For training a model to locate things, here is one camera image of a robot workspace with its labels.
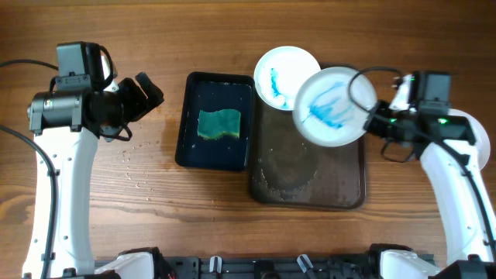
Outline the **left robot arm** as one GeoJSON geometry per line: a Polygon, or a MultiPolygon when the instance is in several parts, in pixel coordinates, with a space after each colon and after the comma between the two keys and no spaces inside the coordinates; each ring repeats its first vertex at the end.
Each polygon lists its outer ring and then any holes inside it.
{"type": "Polygon", "coordinates": [[[35,95],[29,107],[41,129],[37,151],[36,204],[32,239],[22,266],[24,278],[158,278],[163,268],[156,247],[128,250],[95,266],[89,239],[91,169],[98,141],[111,140],[129,122],[160,105],[163,92],[141,72],[116,91],[89,87],[35,95]]]}

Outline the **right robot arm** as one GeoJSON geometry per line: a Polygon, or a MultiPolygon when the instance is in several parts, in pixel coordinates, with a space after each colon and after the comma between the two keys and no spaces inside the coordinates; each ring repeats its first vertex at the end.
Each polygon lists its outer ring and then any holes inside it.
{"type": "Polygon", "coordinates": [[[439,269],[415,253],[379,253],[381,278],[493,278],[495,213],[477,162],[467,118],[450,115],[448,102],[421,101],[394,108],[379,101],[367,110],[368,133],[410,143],[433,191],[446,235],[447,266],[439,269]]]}

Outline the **green yellow sponge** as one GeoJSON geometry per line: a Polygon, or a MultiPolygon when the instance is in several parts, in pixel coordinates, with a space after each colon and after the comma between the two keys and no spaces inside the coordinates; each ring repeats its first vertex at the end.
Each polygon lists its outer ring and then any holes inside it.
{"type": "Polygon", "coordinates": [[[224,136],[239,139],[240,127],[241,113],[235,109],[199,112],[197,134],[205,140],[218,140],[224,136]]]}

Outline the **white plate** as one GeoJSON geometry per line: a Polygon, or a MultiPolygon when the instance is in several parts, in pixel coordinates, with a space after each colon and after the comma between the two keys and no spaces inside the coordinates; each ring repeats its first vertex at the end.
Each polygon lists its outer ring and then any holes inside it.
{"type": "Polygon", "coordinates": [[[478,150],[478,166],[479,169],[482,170],[487,165],[487,162],[489,161],[491,155],[491,143],[487,131],[477,119],[466,112],[451,108],[449,110],[449,115],[463,116],[469,120],[476,139],[476,148],[478,150]]]}
{"type": "Polygon", "coordinates": [[[270,107],[292,111],[299,88],[321,70],[319,62],[296,46],[279,46],[266,52],[253,73],[259,97],[270,107]]]}
{"type": "Polygon", "coordinates": [[[292,117],[300,134],[323,147],[345,146],[365,134],[368,109],[377,103],[373,85],[349,67],[313,74],[298,90],[292,117]]]}

